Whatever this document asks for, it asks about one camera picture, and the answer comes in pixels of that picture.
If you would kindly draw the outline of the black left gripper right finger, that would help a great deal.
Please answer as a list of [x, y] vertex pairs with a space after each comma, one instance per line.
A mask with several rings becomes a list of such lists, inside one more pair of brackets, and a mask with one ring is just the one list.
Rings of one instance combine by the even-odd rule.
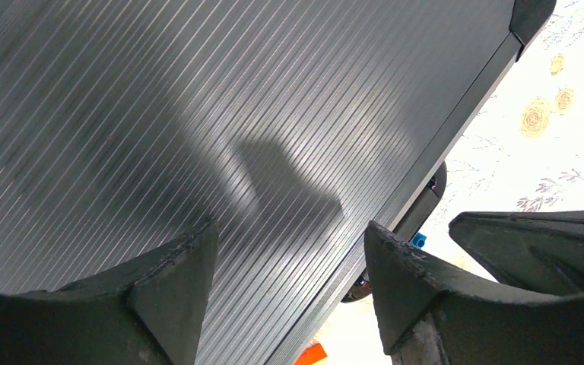
[[541, 294], [462, 270], [370, 222], [364, 251], [395, 364], [584, 364], [584, 292]]

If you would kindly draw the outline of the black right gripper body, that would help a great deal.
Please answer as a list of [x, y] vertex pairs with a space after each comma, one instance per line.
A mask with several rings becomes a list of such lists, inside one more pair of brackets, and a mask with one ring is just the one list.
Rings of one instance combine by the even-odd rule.
[[501, 284], [584, 292], [584, 211], [463, 212], [449, 236]]

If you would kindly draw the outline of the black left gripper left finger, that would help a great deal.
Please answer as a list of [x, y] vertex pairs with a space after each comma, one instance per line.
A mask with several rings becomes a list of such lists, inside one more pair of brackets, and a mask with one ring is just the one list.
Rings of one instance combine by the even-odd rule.
[[55, 291], [0, 294], [0, 364], [192, 364], [219, 233], [174, 240]]

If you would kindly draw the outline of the orange curved toy block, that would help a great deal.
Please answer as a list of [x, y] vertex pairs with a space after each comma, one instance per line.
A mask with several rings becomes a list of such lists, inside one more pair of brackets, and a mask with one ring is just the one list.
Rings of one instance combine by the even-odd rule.
[[328, 358], [324, 347], [320, 343], [311, 344], [296, 359], [294, 365], [322, 365]]

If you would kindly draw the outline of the black poker set case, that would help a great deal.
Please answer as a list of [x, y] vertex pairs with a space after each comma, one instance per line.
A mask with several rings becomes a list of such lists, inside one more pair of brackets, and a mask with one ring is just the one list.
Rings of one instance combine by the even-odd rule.
[[0, 294], [220, 228], [197, 364], [289, 364], [553, 1], [0, 1]]

